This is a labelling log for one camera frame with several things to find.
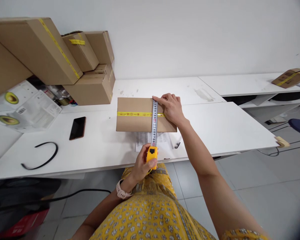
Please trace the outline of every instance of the yellow patterned dress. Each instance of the yellow patterned dress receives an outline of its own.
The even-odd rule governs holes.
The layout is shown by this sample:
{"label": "yellow patterned dress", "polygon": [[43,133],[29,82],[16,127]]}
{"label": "yellow patterned dress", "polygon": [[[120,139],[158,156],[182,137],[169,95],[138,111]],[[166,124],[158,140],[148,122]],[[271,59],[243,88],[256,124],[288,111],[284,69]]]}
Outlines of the yellow patterned dress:
{"label": "yellow patterned dress", "polygon": [[[122,178],[132,168],[126,168]],[[176,198],[168,171],[157,165],[133,190],[133,196],[107,216],[90,240],[215,239],[185,210]],[[245,229],[227,231],[225,240],[266,240]]]}

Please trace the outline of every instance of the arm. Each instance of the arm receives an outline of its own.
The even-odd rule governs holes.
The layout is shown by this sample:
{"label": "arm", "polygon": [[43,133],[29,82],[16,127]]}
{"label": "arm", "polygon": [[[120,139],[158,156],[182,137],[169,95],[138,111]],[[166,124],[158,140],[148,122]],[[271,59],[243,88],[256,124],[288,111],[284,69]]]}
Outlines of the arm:
{"label": "arm", "polygon": [[153,99],[165,106],[165,116],[177,125],[189,160],[195,169],[204,200],[219,239],[226,230],[245,228],[266,235],[246,207],[236,197],[218,171],[208,149],[192,128],[181,107],[180,97],[165,94]]}
{"label": "arm", "polygon": [[[126,193],[131,192],[137,183],[144,179],[148,171],[157,164],[157,159],[152,159],[146,163],[145,156],[150,145],[151,144],[148,143],[142,146],[131,173],[120,184],[121,189]],[[109,213],[121,202],[123,202],[123,200],[117,196],[117,190],[115,189],[89,214],[73,235],[72,240],[88,240]]]}

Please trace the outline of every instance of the barcode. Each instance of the barcode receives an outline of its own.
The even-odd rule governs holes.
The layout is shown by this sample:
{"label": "barcode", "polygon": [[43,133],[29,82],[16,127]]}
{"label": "barcode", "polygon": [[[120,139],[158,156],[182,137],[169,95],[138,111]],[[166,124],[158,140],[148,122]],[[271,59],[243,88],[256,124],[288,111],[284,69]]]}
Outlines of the barcode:
{"label": "barcode", "polygon": [[19,114],[22,114],[25,110],[26,110],[25,108],[21,108],[21,109],[18,111],[18,113],[19,113]]}

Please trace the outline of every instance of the box on desk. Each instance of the box on desk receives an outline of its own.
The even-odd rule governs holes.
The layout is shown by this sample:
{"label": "box on desk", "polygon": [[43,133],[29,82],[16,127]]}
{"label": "box on desk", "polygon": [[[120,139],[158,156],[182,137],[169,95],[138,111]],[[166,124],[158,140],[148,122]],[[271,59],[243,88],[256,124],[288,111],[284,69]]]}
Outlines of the box on desk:
{"label": "box on desk", "polygon": [[18,109],[38,90],[27,80],[0,95],[0,112]]}
{"label": "box on desk", "polygon": [[116,78],[110,64],[99,64],[93,71],[85,72],[84,74],[107,74],[111,90],[113,90],[114,82]]}
{"label": "box on desk", "polygon": [[282,88],[290,88],[300,83],[300,68],[293,68],[277,77],[271,83]]}
{"label": "box on desk", "polygon": [[[117,132],[151,132],[152,98],[118,98]],[[163,106],[158,105],[158,114]],[[158,132],[177,132],[177,126],[158,116]]]}
{"label": "box on desk", "polygon": [[83,74],[50,18],[0,18],[0,43],[46,85]]}
{"label": "box on desk", "polygon": [[62,37],[81,71],[87,72],[94,70],[99,61],[96,54],[83,32],[74,32]]}
{"label": "box on desk", "polygon": [[45,131],[60,112],[61,108],[40,90],[19,108],[0,112],[0,124],[21,133]]}
{"label": "box on desk", "polygon": [[74,85],[63,85],[80,106],[110,104],[112,89],[106,74],[84,74]]}
{"label": "box on desk", "polygon": [[32,72],[0,43],[0,94],[31,75]]}
{"label": "box on desk", "polygon": [[84,32],[100,64],[111,64],[114,54],[108,31]]}

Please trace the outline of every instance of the avocado picture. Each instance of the avocado picture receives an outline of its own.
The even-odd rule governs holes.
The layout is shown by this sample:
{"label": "avocado picture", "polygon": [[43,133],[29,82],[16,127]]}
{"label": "avocado picture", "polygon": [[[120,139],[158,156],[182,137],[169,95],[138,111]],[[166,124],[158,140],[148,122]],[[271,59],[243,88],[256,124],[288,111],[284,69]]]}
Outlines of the avocado picture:
{"label": "avocado picture", "polygon": [[18,97],[12,92],[7,92],[6,95],[4,96],[4,98],[6,99],[6,101],[8,103],[11,103],[11,104],[18,104],[19,103]]}
{"label": "avocado picture", "polygon": [[0,116],[0,122],[7,124],[7,125],[17,125],[20,123],[19,120],[15,119],[13,117],[5,116],[5,115]]}

